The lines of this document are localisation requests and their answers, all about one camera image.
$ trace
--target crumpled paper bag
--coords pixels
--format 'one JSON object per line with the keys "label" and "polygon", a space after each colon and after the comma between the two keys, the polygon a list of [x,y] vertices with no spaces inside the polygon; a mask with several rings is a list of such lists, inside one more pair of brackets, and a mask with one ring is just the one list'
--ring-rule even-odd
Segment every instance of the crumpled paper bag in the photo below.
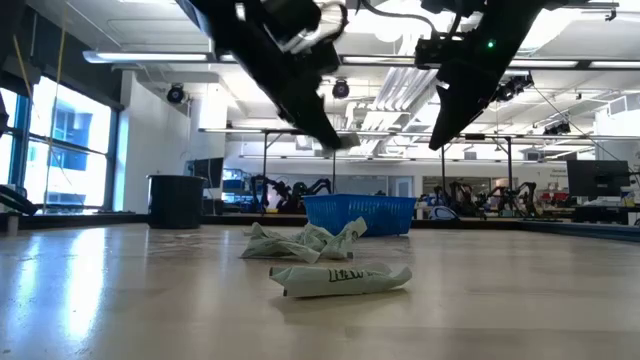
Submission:
{"label": "crumpled paper bag", "polygon": [[304,261],[313,264],[318,258],[344,260],[353,258],[352,244],[367,230],[367,224],[363,218],[348,223],[336,236],[327,230],[307,224],[304,230],[292,237],[263,228],[258,223],[253,223],[249,236],[249,244],[240,255],[241,258],[255,257],[282,257],[297,255]]}
{"label": "crumpled paper bag", "polygon": [[291,297],[382,292],[405,284],[412,276],[407,266],[394,273],[381,263],[350,269],[272,267],[269,271],[269,278],[284,286],[283,295]]}

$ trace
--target blue plastic basket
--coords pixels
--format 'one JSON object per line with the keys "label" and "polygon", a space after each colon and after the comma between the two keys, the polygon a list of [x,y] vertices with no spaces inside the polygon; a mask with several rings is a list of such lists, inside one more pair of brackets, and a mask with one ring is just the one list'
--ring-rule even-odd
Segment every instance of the blue plastic basket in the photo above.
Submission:
{"label": "blue plastic basket", "polygon": [[362,216],[367,223],[364,236],[386,236],[409,232],[416,199],[337,194],[305,196],[304,204],[309,222],[334,235]]}

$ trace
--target black trash can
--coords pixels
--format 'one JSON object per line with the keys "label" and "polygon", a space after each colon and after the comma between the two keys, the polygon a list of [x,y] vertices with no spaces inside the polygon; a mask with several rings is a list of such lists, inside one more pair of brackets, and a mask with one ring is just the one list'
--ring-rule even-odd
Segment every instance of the black trash can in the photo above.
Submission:
{"label": "black trash can", "polygon": [[148,175],[149,219],[152,229],[197,229],[202,216],[204,178]]}

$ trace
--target glass window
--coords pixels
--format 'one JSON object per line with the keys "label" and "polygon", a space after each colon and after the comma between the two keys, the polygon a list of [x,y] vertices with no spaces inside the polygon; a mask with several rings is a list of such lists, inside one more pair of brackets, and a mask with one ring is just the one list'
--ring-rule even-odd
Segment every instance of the glass window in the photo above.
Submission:
{"label": "glass window", "polygon": [[0,184],[9,183],[12,149],[13,137],[7,134],[2,135],[0,138]]}
{"label": "glass window", "polygon": [[29,131],[106,153],[109,148],[111,108],[60,85],[55,103],[53,128],[52,111],[56,83],[43,77],[34,87],[33,111]]}
{"label": "glass window", "polygon": [[9,114],[9,121],[7,122],[7,126],[15,127],[16,124],[16,105],[18,104],[18,94],[13,91],[9,91],[7,89],[0,89],[2,92],[2,99],[4,100],[4,107],[7,110],[7,114]]}
{"label": "glass window", "polygon": [[44,202],[49,168],[47,203],[102,206],[104,203],[107,159],[104,155],[84,154],[54,146],[48,158],[47,144],[30,141],[27,154],[25,188],[29,200]]}

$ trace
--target computer monitor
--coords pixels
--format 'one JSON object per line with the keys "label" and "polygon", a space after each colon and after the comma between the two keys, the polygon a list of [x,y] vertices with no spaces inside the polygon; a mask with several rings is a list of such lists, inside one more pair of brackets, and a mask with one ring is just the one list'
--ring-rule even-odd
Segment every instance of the computer monitor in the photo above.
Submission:
{"label": "computer monitor", "polygon": [[204,184],[205,189],[219,188],[222,181],[222,167],[224,158],[211,158],[193,161],[193,176],[207,179]]}
{"label": "computer monitor", "polygon": [[571,196],[620,196],[620,188],[629,186],[626,161],[567,160]]}

